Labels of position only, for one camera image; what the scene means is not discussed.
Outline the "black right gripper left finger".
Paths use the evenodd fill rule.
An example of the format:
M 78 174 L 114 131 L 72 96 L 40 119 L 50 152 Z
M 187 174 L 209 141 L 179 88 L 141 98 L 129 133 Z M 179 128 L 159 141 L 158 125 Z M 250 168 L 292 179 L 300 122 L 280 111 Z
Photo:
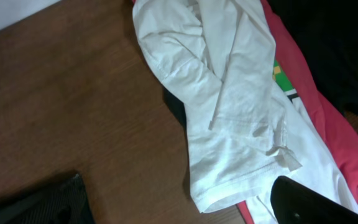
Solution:
M 0 224 L 95 224 L 79 173 L 0 199 Z

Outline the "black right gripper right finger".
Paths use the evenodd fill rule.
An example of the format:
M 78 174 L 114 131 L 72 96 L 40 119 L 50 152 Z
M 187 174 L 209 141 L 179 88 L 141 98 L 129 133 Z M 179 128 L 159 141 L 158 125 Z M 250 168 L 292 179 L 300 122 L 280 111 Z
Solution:
M 278 177 L 270 203 L 279 224 L 358 224 L 358 214 L 288 177 Z

